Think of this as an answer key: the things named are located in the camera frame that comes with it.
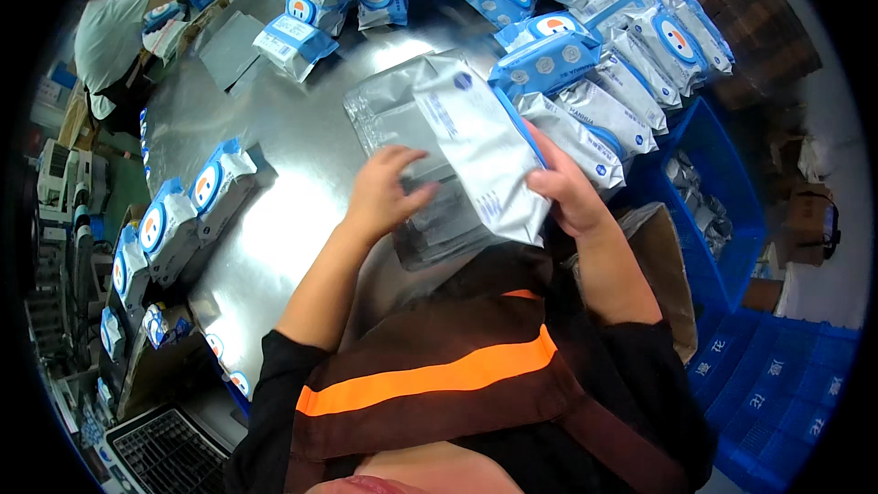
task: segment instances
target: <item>metal table surface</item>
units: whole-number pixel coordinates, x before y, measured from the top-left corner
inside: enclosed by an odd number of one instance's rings
[[[177,59],[148,103],[147,165],[150,193],[180,176],[189,187],[220,141],[239,137],[245,149],[258,144],[278,178],[263,188],[230,223],[211,257],[197,260],[182,282],[205,334],[223,345],[220,363],[241,371],[252,390],[262,366],[260,339],[284,305],[347,208],[354,176],[366,156],[342,105],[358,81],[430,51],[461,49],[486,77],[498,57],[496,31],[462,0],[411,0],[407,27],[357,31],[356,7],[348,14],[336,53],[319,61],[299,84],[274,65],[232,96],[220,91],[198,57],[211,35],[236,11],[268,23],[284,0],[235,0]],[[404,271],[385,237],[360,272],[354,313],[343,343],[384,314],[450,277],[472,258]]]

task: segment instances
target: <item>forearm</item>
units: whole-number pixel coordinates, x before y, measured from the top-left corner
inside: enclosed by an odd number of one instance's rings
[[[608,210],[598,225],[577,237],[576,248],[588,309],[607,324],[655,324],[661,320],[653,290]]]
[[[305,346],[334,352],[342,339],[371,243],[342,221],[292,293],[275,330]]]

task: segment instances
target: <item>person's lips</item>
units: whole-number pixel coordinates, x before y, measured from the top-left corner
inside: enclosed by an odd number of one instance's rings
[[[371,494],[406,494],[388,481],[370,475],[354,475],[343,478],[342,482],[356,486],[363,492],[370,492]]]

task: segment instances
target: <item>person's left hand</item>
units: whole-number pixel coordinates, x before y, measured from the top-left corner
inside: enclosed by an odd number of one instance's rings
[[[427,206],[439,183],[426,183],[408,195],[400,185],[403,168],[426,156],[424,150],[402,145],[380,149],[357,173],[348,212],[342,223],[361,236],[366,244],[374,245],[379,238]]]

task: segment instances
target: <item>white t-shirt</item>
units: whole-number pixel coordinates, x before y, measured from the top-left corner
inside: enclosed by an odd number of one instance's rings
[[[148,4],[149,0],[89,0],[85,5],[73,52],[76,72],[89,92],[100,92],[121,79],[137,59]],[[115,107],[104,96],[91,96],[91,110],[98,120]]]

